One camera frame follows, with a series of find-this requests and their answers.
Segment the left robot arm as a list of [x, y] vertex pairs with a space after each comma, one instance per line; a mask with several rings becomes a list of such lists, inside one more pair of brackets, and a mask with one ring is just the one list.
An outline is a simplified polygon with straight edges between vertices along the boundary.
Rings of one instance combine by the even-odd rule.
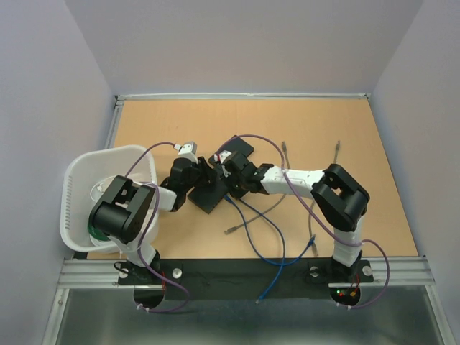
[[217, 172], [204, 157], [197, 162], [175, 159], [170, 175], [160, 185], [138, 184], [117, 175], [92, 208], [88, 231], [112, 240], [136, 265], [135, 275], [142, 282], [154, 282], [160, 276], [160, 255], [145, 237], [160, 208], [160, 197], [166, 197], [167, 211], [177, 211], [190, 190], [211, 186], [216, 179]]

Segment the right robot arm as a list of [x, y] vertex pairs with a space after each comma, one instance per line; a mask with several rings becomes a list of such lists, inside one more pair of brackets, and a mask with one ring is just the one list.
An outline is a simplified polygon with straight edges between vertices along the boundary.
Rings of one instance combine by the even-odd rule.
[[362, 257], [362, 223], [370, 200], [368, 192], [340, 165], [325, 170], [292, 170], [273, 164], [256, 167], [239, 152], [223, 151], [214, 158], [232, 191], [295, 196], [304, 206], [312, 199], [333, 231], [331, 272], [338, 280], [357, 273]]

